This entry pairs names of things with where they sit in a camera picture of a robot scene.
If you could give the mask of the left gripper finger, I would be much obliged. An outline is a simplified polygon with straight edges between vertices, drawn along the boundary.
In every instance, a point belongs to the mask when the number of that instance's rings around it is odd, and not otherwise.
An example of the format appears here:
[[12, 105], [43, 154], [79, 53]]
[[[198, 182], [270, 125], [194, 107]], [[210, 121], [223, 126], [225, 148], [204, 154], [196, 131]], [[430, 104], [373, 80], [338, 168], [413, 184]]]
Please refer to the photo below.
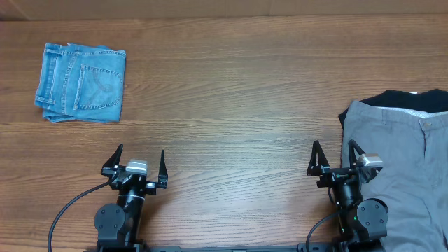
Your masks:
[[160, 167], [158, 172], [158, 180], [159, 181], [167, 181], [168, 180], [168, 173], [167, 168], [165, 164], [165, 151], [162, 150], [161, 156], [160, 156]]
[[114, 154], [104, 163], [103, 168], [114, 168], [116, 165], [120, 164], [120, 158], [123, 151], [123, 144], [120, 143], [115, 150]]

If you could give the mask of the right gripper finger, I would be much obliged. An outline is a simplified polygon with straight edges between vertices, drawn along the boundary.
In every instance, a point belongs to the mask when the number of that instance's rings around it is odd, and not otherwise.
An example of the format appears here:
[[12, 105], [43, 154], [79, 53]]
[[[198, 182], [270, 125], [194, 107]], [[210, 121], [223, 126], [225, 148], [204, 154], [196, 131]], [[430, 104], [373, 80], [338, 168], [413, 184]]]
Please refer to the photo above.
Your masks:
[[323, 175], [330, 168], [329, 162], [318, 140], [313, 142], [307, 175]]
[[349, 140], [349, 161], [352, 167], [361, 167], [362, 162], [358, 159], [365, 154], [365, 151], [356, 143], [354, 139]]

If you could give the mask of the grey shorts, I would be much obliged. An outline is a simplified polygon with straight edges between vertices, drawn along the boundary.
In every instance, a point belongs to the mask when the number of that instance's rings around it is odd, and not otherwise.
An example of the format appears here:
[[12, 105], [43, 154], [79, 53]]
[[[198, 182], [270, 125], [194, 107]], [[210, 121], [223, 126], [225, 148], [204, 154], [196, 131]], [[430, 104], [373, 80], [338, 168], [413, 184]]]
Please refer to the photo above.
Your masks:
[[351, 139], [384, 162], [362, 194], [388, 206], [385, 251], [446, 251], [447, 113], [354, 101], [344, 119], [344, 166]]

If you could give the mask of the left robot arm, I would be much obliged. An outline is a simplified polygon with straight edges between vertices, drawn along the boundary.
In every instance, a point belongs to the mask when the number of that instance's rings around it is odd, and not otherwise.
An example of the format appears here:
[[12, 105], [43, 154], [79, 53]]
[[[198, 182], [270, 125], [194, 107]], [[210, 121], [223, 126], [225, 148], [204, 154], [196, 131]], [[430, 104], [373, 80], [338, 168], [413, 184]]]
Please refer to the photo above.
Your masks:
[[116, 203], [105, 204], [95, 214], [96, 250], [149, 251], [148, 245], [137, 237], [146, 196], [167, 188], [165, 154], [161, 153], [157, 181], [149, 181], [148, 163], [133, 159], [121, 165], [122, 151], [120, 144], [101, 168], [101, 175], [108, 178], [107, 185], [118, 191], [118, 197]]

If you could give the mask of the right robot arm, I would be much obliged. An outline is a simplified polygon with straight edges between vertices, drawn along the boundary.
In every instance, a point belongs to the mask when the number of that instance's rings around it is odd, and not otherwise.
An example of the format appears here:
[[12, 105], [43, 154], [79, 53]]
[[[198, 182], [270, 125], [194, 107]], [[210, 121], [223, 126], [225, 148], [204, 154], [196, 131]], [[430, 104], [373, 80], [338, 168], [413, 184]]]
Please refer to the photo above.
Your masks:
[[[363, 185], [383, 168], [376, 153], [366, 153], [353, 139], [348, 142], [349, 166], [332, 168], [319, 141], [313, 142], [308, 176], [317, 176], [316, 185], [326, 188], [336, 212], [318, 221], [309, 231], [299, 251], [382, 251], [381, 238], [387, 235], [389, 208], [377, 198], [365, 198]], [[339, 235], [327, 243], [312, 243], [314, 231], [326, 221], [339, 221]]]

